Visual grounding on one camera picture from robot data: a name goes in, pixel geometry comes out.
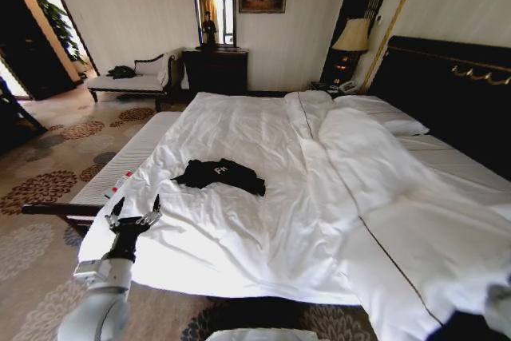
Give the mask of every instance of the potted plant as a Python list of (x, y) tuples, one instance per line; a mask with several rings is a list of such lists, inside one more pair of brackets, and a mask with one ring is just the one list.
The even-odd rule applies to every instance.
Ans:
[(61, 43), (62, 48), (67, 53), (68, 58), (74, 64), (78, 73), (84, 72), (85, 61), (81, 58), (78, 51), (78, 45), (72, 39), (71, 29), (69, 25), (62, 19), (62, 16), (67, 16), (67, 13), (61, 8), (55, 6), (48, 0), (37, 0), (39, 7), (48, 19), (54, 33), (57, 35), (58, 41)]

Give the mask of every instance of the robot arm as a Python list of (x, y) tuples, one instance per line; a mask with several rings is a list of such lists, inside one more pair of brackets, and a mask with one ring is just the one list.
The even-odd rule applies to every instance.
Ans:
[(106, 217), (110, 230), (116, 233), (110, 252), (101, 260), (79, 263), (74, 271), (76, 278), (89, 283), (88, 295), (62, 321), (58, 341), (117, 341), (122, 336), (129, 318), (127, 299), (135, 244), (161, 217), (159, 196), (153, 211), (143, 217), (119, 219), (123, 203), (124, 197)]

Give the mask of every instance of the doorway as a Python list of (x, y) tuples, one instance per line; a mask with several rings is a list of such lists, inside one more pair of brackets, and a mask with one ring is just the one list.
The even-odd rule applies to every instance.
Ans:
[[(88, 76), (95, 76), (93, 62), (89, 58), (88, 52), (80, 38), (79, 33), (75, 30), (73, 21), (70, 19), (66, 12), (65, 4), (62, 0), (36, 0), (37, 4), (43, 11), (48, 23), (53, 29), (57, 39), (65, 51), (68, 59), (72, 63), (72, 71), (78, 73), (80, 78), (84, 80)], [(0, 76), (2, 76), (9, 87), (11, 93), (16, 97), (27, 98), (28, 85), (25, 86), (22, 81), (22, 76), (19, 74), (17, 77), (13, 65), (10, 66), (9, 61), (0, 63)]]

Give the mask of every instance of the white duvet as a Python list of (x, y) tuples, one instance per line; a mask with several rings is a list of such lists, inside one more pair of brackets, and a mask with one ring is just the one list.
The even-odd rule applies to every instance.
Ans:
[[(191, 159), (227, 158), (265, 196), (178, 185)], [(325, 93), (199, 93), (100, 211), (79, 259), (102, 257), (105, 214), (163, 217), (137, 242), (133, 280), (193, 294), (276, 295), (368, 310), (380, 341), (424, 339), (456, 307), (482, 311), (511, 272), (511, 224), (459, 196), (364, 113)]]

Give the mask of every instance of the headboard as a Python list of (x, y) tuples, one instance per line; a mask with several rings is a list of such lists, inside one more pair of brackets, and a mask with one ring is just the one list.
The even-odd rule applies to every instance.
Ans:
[(368, 94), (511, 180), (511, 48), (393, 36)]

